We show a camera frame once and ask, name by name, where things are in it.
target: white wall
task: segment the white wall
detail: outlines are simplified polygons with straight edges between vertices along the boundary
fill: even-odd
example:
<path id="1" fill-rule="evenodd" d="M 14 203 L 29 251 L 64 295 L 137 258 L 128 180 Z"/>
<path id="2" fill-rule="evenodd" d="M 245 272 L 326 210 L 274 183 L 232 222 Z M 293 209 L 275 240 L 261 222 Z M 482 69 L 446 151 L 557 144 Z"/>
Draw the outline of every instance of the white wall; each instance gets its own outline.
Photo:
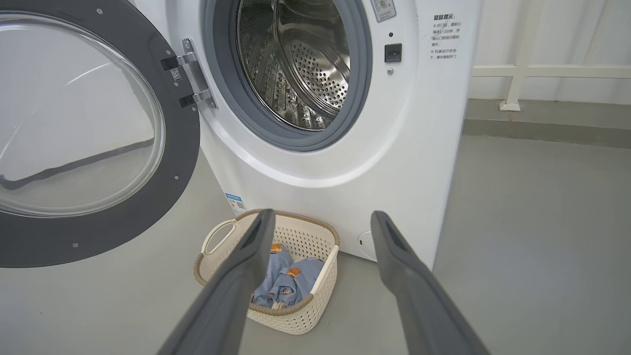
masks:
<path id="1" fill-rule="evenodd" d="M 530 0 L 485 0 L 476 65 L 515 64 Z M 605 0 L 546 0 L 530 64 L 631 65 L 631 0 L 609 0 L 609 15 L 586 58 Z M 469 96 L 505 99 L 509 77 L 474 77 Z M 534 78 L 520 99 L 631 104 L 631 79 Z"/>

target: metal hinge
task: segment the metal hinge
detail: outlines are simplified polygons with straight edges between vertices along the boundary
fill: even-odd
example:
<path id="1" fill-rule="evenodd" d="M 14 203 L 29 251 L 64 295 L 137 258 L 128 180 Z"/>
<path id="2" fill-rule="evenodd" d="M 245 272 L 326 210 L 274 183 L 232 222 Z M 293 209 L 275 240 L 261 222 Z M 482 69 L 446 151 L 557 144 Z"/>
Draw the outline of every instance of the metal hinge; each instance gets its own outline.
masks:
<path id="1" fill-rule="evenodd" d="M 205 101 L 210 107 L 216 107 L 213 94 L 210 92 L 208 82 L 206 81 L 204 73 L 199 66 L 198 57 L 195 53 L 195 47 L 192 39 L 187 38 L 182 40 L 182 46 L 184 47 L 185 52 L 183 56 L 168 57 L 160 61 L 164 70 L 173 70 L 185 64 L 188 64 L 189 66 L 187 73 L 189 74 L 191 85 L 193 86 L 193 92 L 195 93 L 181 98 L 180 105 L 182 107 L 188 107 L 200 101 Z"/>

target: white washing machine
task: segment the white washing machine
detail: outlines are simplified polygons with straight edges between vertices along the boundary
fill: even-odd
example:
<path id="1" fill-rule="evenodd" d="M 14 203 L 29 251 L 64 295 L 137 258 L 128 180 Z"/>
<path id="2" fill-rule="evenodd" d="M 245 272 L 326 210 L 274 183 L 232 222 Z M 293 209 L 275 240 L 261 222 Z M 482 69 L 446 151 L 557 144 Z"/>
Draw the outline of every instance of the white washing machine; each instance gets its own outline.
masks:
<path id="1" fill-rule="evenodd" d="M 316 217 L 341 251 L 375 260 L 383 210 L 433 265 L 480 11 L 0 0 L 0 266 L 131 240 L 177 201 L 200 145 L 236 214 Z"/>

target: folded garment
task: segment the folded garment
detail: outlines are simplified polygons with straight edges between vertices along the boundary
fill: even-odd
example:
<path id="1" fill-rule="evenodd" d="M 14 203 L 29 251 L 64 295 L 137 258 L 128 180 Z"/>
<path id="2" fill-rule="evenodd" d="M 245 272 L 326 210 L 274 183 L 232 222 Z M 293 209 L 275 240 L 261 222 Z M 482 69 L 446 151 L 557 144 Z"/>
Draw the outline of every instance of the folded garment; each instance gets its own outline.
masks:
<path id="1" fill-rule="evenodd" d="M 263 283 L 254 290 L 252 303 L 271 308 L 274 300 L 269 296 L 269 290 L 276 282 L 280 270 L 293 263 L 291 254 L 283 244 L 272 244 L 268 261 L 268 272 Z"/>
<path id="2" fill-rule="evenodd" d="M 285 307 L 299 303 L 313 289 L 324 262 L 316 258 L 306 258 L 280 270 L 274 286 L 269 291 L 276 302 Z"/>

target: perforated basket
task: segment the perforated basket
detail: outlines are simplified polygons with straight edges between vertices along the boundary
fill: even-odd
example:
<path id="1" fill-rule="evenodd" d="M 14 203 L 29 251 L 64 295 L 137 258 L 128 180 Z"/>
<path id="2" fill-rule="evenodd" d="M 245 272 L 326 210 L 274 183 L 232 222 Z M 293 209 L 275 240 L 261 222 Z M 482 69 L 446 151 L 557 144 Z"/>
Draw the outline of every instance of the perforated basket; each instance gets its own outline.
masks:
<path id="1" fill-rule="evenodd" d="M 193 266 L 195 279 L 202 286 L 228 258 L 260 211 L 249 211 L 236 219 L 222 222 L 208 234 Z M 230 232 L 208 251 L 213 236 L 230 224 Z M 338 278 L 338 233 L 331 225 L 320 220 L 276 211 L 274 243 L 284 244 L 294 258 L 318 258 L 324 261 L 324 266 L 311 293 L 301 302 L 277 310 L 250 303 L 247 316 L 281 332 L 294 335 L 307 333 L 320 320 Z"/>

